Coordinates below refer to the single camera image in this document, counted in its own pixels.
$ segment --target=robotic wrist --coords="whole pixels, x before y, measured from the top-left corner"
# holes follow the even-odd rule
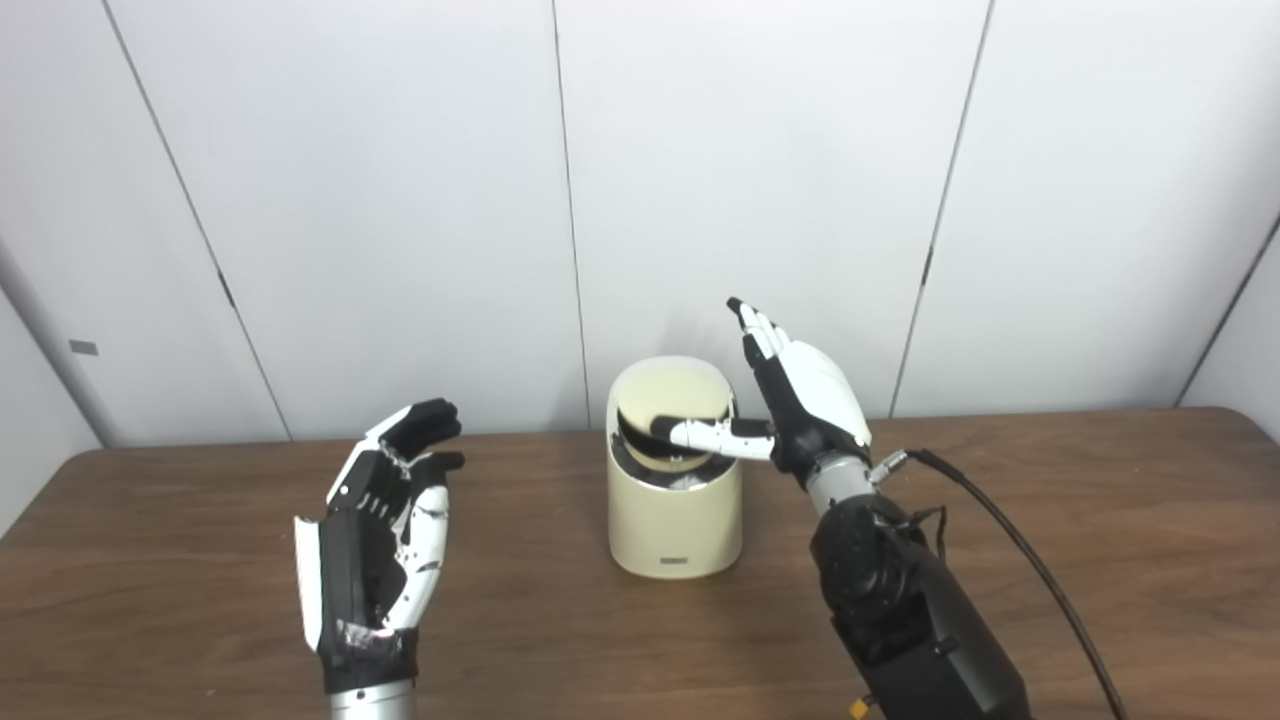
[[[417,628],[372,630],[338,620],[335,629],[339,637],[321,638],[316,648],[326,694],[417,678]]]

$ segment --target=black and white robotic hand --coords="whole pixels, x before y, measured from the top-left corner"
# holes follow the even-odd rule
[[[445,400],[404,407],[356,443],[320,521],[297,518],[306,642],[320,656],[335,720],[415,717],[417,624],[435,591],[449,523],[445,473],[457,436]]]
[[[879,493],[908,460],[872,465],[872,434],[840,368],[737,299],[742,350],[772,420],[657,418],[654,437],[795,475],[818,510],[809,551],[832,625],[887,720],[1029,720],[1000,643],[909,514]]]

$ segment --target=wire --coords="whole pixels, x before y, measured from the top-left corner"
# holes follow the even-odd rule
[[[1044,580],[1044,587],[1047,587],[1048,592],[1052,593],[1053,600],[1057,601],[1057,606],[1062,609],[1062,614],[1066,615],[1066,621],[1071,625],[1071,632],[1075,633],[1075,638],[1080,641],[1080,647],[1084,650],[1085,657],[1089,659],[1089,665],[1093,666],[1093,674],[1098,676],[1098,683],[1102,684],[1102,692],[1106,694],[1107,703],[1111,706],[1111,714],[1116,717],[1116,720],[1128,720],[1129,714],[1125,712],[1124,703],[1120,701],[1120,692],[1116,689],[1115,683],[1111,682],[1111,675],[1107,673],[1107,667],[1102,662],[1102,656],[1098,653],[1098,648],[1094,647],[1093,641],[1089,639],[1089,633],[1084,629],[1084,621],[1080,620],[1075,609],[1071,607],[1071,601],[1066,598],[1066,593],[1062,592],[1062,587],[1053,579],[1053,574],[1048,571],[1048,566],[1044,565],[1044,561],[1036,555],[1034,550],[1032,550],[1030,543],[1027,542],[1023,533],[1020,533],[1018,528],[1014,527],[1014,523],[1005,516],[1000,507],[997,507],[996,503],[987,497],[987,493],[982,492],[978,486],[973,484],[973,480],[966,478],[964,473],[957,470],[954,465],[928,450],[908,450],[906,454],[914,460],[933,468],[938,473],[942,473],[957,486],[969,491],[969,495],[972,495],[979,505],[986,507],[987,512],[991,512],[991,516],[996,519],[996,523],[1004,528],[1005,533],[1009,534],[1009,538],[1014,541],[1015,546],[1018,546],[1018,550],[1023,551],[1023,555],[1027,556],[1032,568],[1034,568],[1036,573],[1041,577],[1041,580]]]

